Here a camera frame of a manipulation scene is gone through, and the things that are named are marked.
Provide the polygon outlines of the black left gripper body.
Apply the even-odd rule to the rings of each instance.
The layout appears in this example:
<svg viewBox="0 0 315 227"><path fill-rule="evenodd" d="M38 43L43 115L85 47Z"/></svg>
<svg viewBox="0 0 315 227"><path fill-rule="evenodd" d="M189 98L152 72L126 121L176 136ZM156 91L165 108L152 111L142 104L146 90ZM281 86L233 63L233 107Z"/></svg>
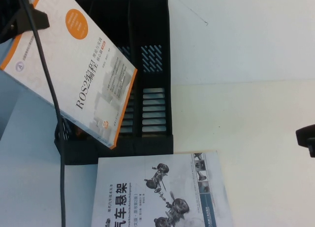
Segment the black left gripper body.
<svg viewBox="0 0 315 227"><path fill-rule="evenodd" d="M0 0L1 43L31 30L32 25L23 0Z"/></svg>

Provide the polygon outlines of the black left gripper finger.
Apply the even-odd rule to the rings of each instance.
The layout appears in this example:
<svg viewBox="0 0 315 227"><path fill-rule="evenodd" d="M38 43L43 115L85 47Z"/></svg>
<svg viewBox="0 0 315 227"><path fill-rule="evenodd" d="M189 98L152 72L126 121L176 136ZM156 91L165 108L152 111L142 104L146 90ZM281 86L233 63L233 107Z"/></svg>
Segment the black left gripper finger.
<svg viewBox="0 0 315 227"><path fill-rule="evenodd" d="M48 15L32 6L33 25L37 30L44 30L50 27Z"/></svg>

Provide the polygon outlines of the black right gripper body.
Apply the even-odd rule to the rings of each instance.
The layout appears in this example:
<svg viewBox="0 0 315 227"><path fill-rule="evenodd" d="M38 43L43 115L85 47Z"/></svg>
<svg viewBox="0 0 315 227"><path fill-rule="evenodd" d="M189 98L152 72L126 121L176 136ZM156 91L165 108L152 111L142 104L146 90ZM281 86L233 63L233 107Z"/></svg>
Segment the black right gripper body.
<svg viewBox="0 0 315 227"><path fill-rule="evenodd" d="M296 131L297 143L309 149L310 157L315 157L315 125L310 125Z"/></svg>

